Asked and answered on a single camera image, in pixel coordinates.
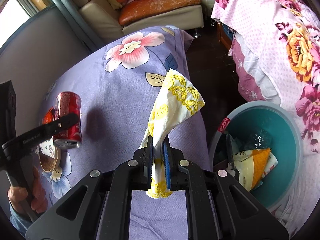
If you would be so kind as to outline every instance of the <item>floral blanket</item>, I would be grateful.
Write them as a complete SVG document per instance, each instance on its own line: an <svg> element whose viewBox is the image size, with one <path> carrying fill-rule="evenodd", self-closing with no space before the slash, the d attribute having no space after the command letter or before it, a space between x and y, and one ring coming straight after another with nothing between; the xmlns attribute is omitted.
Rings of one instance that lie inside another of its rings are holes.
<svg viewBox="0 0 320 240"><path fill-rule="evenodd" d="M90 171L114 170L132 159L167 72L177 70L190 79L185 50L192 40L174 26L143 29L94 52L49 88L40 119L55 106L60 92L72 91L82 100L82 146L61 151L60 165L52 172L39 165L49 206ZM200 112L175 127L169 139L186 159L210 170ZM184 191L163 199L152 199L145 191L132 192L129 239L187 238Z"/></svg>
<svg viewBox="0 0 320 240"><path fill-rule="evenodd" d="M300 175L273 210L292 236L320 197L320 22L302 0L216 0L212 18L244 38L301 131Z"/></svg>

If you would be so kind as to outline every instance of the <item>red soda can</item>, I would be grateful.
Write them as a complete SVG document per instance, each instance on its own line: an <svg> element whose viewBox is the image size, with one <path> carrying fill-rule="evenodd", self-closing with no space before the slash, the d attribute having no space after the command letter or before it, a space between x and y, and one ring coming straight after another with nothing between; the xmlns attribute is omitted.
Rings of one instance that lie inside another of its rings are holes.
<svg viewBox="0 0 320 240"><path fill-rule="evenodd" d="M73 92L62 92L56 99L55 120L75 113L79 117L79 122L71 126L68 130L61 131L53 136L53 144L60 149L79 148L82 142L80 124L81 98Z"/></svg>

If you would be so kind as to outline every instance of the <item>black gripper frame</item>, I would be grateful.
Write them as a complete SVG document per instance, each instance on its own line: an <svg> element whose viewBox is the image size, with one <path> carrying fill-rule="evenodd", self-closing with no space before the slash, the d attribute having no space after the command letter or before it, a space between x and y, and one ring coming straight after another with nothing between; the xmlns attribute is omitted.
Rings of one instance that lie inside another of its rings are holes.
<svg viewBox="0 0 320 240"><path fill-rule="evenodd" d="M170 147L168 137L163 152L169 189L186 192L188 240L289 239L284 226L231 175L221 177L191 161L180 165L183 153ZM99 227L98 240L127 240L132 190L150 188L152 158L149 136L132 160L87 174L29 227L26 239L93 240Z"/></svg>

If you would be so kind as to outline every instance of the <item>trash can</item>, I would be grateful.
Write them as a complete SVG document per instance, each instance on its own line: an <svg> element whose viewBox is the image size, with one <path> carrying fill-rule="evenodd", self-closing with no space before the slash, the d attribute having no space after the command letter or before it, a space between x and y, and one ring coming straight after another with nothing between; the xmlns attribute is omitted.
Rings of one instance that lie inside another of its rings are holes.
<svg viewBox="0 0 320 240"><path fill-rule="evenodd" d="M238 107L223 120L213 136L209 157L213 164L215 150L224 129L233 138L245 142L256 127L271 135L270 148L278 165L263 179L263 184L251 193L271 211L287 197L299 173L302 141L299 129L288 112L266 101L253 101Z"/></svg>

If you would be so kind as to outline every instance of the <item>furniture leg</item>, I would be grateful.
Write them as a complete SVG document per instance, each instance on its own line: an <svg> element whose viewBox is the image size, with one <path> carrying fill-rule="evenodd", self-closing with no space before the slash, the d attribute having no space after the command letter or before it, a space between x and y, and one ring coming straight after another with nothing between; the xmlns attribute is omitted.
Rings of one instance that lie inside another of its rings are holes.
<svg viewBox="0 0 320 240"><path fill-rule="evenodd" d="M201 37L201 34L198 32L198 28L194 29L193 37L194 38L200 38Z"/></svg>

